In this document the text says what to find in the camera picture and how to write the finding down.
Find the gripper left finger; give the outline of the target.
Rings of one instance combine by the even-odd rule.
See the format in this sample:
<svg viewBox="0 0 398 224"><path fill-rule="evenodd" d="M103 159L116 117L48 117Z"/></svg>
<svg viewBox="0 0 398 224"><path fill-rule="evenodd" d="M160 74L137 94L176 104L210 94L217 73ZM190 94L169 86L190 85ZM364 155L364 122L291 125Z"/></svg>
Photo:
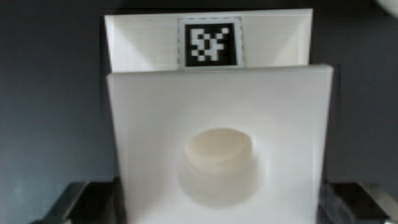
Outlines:
<svg viewBox="0 0 398 224"><path fill-rule="evenodd" d="M73 182L32 224L117 224L114 183Z"/></svg>

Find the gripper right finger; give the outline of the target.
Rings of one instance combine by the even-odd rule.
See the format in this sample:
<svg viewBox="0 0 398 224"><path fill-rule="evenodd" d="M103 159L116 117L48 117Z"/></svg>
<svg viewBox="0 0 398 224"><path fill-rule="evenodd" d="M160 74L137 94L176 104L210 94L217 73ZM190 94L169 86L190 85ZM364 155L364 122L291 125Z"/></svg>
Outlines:
<svg viewBox="0 0 398 224"><path fill-rule="evenodd" d="M377 184L322 184L318 224L398 224L398 199Z"/></svg>

